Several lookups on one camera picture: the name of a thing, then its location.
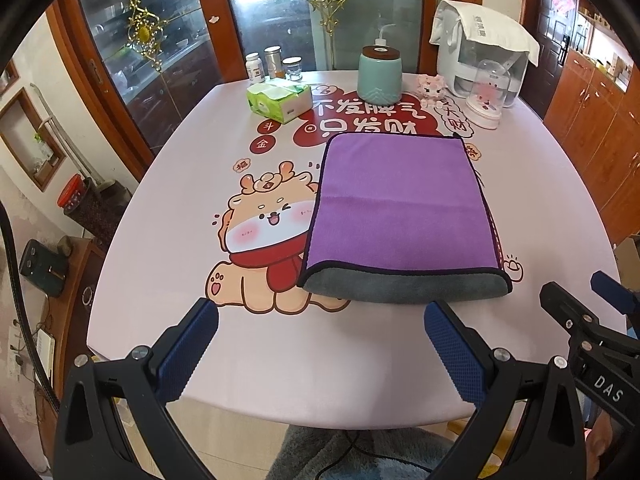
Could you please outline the green tissue box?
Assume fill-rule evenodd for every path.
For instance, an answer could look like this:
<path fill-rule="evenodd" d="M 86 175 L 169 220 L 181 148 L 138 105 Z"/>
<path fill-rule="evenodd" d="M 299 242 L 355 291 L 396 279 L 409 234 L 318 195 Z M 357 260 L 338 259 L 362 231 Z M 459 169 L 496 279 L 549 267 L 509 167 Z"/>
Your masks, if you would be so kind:
<path fill-rule="evenodd" d="M 250 110 L 262 117 L 287 124 L 312 109 L 311 88 L 285 79 L 251 84 L 246 89 Z"/>

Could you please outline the white cloth cover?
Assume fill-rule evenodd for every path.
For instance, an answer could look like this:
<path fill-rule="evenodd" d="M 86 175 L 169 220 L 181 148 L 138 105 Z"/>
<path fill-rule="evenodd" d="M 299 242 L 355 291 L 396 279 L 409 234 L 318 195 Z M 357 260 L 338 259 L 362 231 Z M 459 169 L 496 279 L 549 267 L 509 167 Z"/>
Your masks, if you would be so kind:
<path fill-rule="evenodd" d="M 439 46 L 446 38 L 444 21 L 447 13 L 461 25 L 467 40 L 511 52 L 524 52 L 529 62 L 538 66 L 540 47 L 534 37 L 510 16 L 476 3 L 442 0 L 434 14 L 430 44 Z"/>

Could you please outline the wooden glass sliding door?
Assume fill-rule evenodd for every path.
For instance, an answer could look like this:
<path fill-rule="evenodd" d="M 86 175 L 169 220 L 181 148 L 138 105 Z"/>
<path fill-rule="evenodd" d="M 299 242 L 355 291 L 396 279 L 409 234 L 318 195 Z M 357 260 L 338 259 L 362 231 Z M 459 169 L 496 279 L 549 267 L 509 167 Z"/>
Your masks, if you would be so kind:
<path fill-rule="evenodd" d="M 246 77 L 249 53 L 278 46 L 306 72 L 353 70 L 383 37 L 406 72 L 429 72 L 441 1 L 54 0 L 46 15 L 82 102 L 141 179 L 210 90 Z"/>

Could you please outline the pink block figurine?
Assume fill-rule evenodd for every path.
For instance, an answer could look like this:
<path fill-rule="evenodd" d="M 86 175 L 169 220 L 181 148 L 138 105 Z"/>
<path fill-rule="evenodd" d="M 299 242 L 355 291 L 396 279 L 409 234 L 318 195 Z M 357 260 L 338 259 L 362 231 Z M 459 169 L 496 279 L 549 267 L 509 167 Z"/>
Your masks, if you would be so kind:
<path fill-rule="evenodd" d="M 438 101 L 446 90 L 446 81 L 442 75 L 421 74 L 416 78 L 416 92 L 421 100 Z"/>

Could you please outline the purple and grey towel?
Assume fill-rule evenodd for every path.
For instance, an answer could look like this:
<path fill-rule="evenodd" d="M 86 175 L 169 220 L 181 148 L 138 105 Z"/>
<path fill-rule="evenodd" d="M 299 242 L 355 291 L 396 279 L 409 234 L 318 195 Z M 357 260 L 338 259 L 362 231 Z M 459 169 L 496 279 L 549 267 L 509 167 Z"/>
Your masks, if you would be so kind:
<path fill-rule="evenodd" d="M 376 304 L 510 294 L 463 140 L 354 132 L 329 140 L 297 284 Z"/>

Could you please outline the small glass jar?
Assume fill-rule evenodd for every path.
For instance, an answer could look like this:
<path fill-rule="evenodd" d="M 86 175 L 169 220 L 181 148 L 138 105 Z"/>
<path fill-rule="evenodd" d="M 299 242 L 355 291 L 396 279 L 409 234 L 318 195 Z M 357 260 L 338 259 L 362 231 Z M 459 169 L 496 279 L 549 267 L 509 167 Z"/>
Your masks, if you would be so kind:
<path fill-rule="evenodd" d="M 303 79 L 302 61 L 300 56 L 290 56 L 282 60 L 285 77 L 288 80 L 301 81 Z"/>

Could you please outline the pink cartoon tablecloth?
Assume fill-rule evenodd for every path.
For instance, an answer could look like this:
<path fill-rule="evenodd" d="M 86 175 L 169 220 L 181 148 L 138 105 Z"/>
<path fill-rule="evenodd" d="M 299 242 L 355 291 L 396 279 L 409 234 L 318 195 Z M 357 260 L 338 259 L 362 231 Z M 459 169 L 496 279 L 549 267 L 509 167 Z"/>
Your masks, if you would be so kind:
<path fill-rule="evenodd" d="M 377 110 L 352 73 L 309 76 L 314 106 L 281 127 L 242 82 L 215 88 L 152 163 L 117 229 L 88 346 L 119 359 L 209 298 L 216 335 L 189 398 L 322 428 L 446 422 L 457 394 L 424 330 L 446 299 L 491 347 L 547 362 L 568 351 L 539 294 L 555 282 L 596 319 L 616 273 L 576 170 L 524 103 L 495 130 L 451 100 Z"/>

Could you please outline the glass dome pink ornament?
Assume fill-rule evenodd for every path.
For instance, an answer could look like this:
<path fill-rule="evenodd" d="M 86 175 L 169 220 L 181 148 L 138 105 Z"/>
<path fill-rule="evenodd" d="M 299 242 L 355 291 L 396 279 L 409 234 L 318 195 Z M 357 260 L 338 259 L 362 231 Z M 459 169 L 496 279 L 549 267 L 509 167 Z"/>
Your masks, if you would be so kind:
<path fill-rule="evenodd" d="M 466 118 L 480 128 L 497 129 L 510 82 L 511 75 L 503 65 L 491 60 L 480 61 L 464 102 Z"/>

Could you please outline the teal ceramic jar, wooden lid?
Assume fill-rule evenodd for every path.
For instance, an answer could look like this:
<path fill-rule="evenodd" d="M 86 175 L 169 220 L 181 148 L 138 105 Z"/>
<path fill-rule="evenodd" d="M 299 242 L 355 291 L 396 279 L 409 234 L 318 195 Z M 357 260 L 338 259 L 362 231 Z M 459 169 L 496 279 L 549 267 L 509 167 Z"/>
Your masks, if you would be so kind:
<path fill-rule="evenodd" d="M 402 62 L 400 52 L 383 39 L 361 50 L 358 65 L 357 94 L 364 102 L 387 106 L 400 101 Z"/>

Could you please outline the white water dispenser appliance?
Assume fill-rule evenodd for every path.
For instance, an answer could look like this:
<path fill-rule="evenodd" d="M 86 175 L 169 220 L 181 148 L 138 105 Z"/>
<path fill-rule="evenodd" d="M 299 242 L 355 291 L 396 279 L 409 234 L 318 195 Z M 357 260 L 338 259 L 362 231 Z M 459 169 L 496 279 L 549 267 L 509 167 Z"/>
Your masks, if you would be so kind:
<path fill-rule="evenodd" d="M 467 96 L 480 61 L 491 60 L 503 65 L 511 75 L 504 105 L 510 107 L 520 94 L 529 62 L 524 52 L 511 52 L 467 40 L 461 25 L 447 13 L 444 21 L 447 36 L 438 47 L 436 72 L 445 78 L 448 89 L 456 96 Z"/>

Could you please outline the wooden cabinet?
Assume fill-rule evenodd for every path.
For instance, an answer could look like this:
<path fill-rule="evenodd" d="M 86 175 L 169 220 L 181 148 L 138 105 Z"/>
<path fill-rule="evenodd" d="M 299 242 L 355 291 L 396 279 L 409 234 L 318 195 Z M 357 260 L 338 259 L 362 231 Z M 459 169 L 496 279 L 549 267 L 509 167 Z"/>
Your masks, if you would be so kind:
<path fill-rule="evenodd" d="M 622 90 L 570 49 L 544 125 L 589 192 L 611 243 L 639 233 L 639 70 Z"/>

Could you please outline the white bottle with red label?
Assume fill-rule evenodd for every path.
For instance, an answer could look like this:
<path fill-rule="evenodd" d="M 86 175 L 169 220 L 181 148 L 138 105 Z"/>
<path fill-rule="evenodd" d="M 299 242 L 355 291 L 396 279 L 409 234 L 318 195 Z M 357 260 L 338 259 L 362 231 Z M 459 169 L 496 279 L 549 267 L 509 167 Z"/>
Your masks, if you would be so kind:
<path fill-rule="evenodd" d="M 245 57 L 245 67 L 248 80 L 252 84 L 261 84 L 266 80 L 262 59 L 257 52 L 249 53 Z"/>

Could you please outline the metal tin canister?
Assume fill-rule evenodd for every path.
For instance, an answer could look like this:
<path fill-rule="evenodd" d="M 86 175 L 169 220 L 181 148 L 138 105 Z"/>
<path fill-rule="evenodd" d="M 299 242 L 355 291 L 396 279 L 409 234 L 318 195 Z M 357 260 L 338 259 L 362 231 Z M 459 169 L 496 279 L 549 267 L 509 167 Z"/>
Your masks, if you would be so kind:
<path fill-rule="evenodd" d="M 266 47 L 264 51 L 268 75 L 271 79 L 285 78 L 280 46 Z"/>

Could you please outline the red lidded container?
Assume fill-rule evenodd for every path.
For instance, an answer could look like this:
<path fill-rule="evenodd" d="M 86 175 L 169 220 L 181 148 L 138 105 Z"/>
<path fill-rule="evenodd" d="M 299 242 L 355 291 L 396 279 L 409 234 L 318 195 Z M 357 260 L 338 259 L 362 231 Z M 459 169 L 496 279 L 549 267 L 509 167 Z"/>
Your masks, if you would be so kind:
<path fill-rule="evenodd" d="M 80 174 L 74 174 L 68 180 L 56 202 L 65 212 L 73 210 L 87 192 L 85 179 Z"/>

